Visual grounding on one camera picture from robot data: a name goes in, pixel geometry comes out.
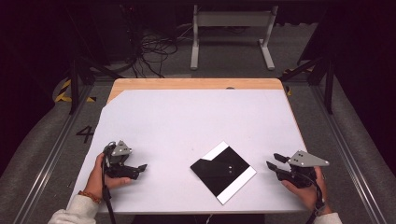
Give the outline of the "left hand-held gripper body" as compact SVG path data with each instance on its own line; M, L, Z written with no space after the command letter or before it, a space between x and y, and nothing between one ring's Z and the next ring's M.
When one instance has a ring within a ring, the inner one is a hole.
M132 150L120 140L118 143L110 142L104 149L104 172L112 178L128 177L137 179L140 170L126 166L124 163L129 158Z

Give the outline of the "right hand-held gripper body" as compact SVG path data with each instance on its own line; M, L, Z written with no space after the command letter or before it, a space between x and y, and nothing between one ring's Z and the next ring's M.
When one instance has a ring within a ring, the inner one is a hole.
M288 180L298 189L310 187L317 179L315 166L329 166L330 163L308 152L298 150L289 162L289 171L281 170L276 173L279 181Z

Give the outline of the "person's right hand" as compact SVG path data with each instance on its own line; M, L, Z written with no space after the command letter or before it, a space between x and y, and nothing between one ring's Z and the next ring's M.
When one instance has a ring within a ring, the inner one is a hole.
M318 212L318 215L328 215L332 212L332 209L330 208L328 203L328 192L325 183L325 177L323 176L323 173L318 166L315 166L314 169L317 175L316 182L321 189L322 199L325 202L324 208ZM288 180L282 180L281 183L287 190L295 194L309 211L313 212L315 210L315 204L317 202L318 195L316 187L314 185L310 186L309 188L298 189Z

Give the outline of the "person's left hand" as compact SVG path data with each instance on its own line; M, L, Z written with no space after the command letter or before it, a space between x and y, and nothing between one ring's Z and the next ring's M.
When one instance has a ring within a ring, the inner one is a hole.
M105 176L105 183L102 183L102 162L104 154L101 153L96 157L95 164L89 175L84 192L91 194L96 199L103 197L103 185L105 184L109 189L115 189L121 186L128 185L131 179L128 177L111 178Z

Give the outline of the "white board sheet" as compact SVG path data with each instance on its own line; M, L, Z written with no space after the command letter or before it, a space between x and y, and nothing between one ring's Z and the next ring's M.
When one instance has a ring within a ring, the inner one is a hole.
M75 191L85 187L96 156L120 140L132 150L127 164L147 169L129 186L112 190L118 214L304 210L267 167L276 153L290 157L305 148L282 90L123 91L102 110ZM227 203L191 169L221 142L256 172Z

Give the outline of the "black metal stand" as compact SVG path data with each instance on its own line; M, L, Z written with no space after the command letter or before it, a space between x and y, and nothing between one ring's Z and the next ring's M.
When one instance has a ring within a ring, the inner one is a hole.
M92 67L108 77L112 77L114 79L121 78L120 75L91 59L83 56L75 57L70 63L71 71L69 77L71 80L72 99L72 105L69 112L70 115L73 115L77 111L79 103L81 102L78 90L78 82L81 80L84 85L92 85L95 81L94 72L91 70Z
M304 70L312 68L312 72L308 75L306 81L309 85L317 86L319 82L326 77L324 90L324 105L329 114L332 114L332 87L334 80L334 64L330 58L319 57L308 61L297 68L284 73L279 80L287 81L292 77L301 74Z

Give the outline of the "dark equipment box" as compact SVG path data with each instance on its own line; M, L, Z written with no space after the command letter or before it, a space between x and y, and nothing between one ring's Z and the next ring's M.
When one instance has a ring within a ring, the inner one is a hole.
M105 6L103 43L111 62L129 62L136 57L131 11L127 6Z

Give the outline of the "aluminium floor rail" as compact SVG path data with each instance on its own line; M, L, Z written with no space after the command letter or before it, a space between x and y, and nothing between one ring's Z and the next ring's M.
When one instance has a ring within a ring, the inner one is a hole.
M333 115L328 112L327 107L324 104L323 93L321 92L320 88L316 86L311 87L311 91L322 113L324 114L325 119L327 120L327 123L337 143L338 154L340 155L344 165L346 166L347 172L349 173L355 189L361 198L361 201L369 215L369 218L371 219L371 222L373 224L388 224L380 207L378 206L374 194L368 186L365 176L361 172L359 165L357 164L350 151L346 139L342 135L340 127L338 126Z
M72 114L68 114L64 125L57 136L57 139L52 146L48 157L46 158L43 166L41 167L38 175L35 178L35 182L31 187L26 199L24 200L18 214L14 218L12 224L26 224L30 216L32 215L35 206L42 195L47 183L50 180L52 172L64 150L66 138L75 123L78 114L80 113L84 102L88 98L92 91L92 86L84 86L81 88L80 96L78 97L77 106Z

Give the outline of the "white metal desk frame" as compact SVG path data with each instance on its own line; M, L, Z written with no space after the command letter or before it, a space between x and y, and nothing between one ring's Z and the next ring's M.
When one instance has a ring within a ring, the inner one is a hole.
M200 27L264 27L265 34L258 44L267 69L273 71L275 64L268 49L269 39L275 25L278 6L261 11L202 11L197 5L193 8L191 47L191 70L198 69L199 62L199 28Z

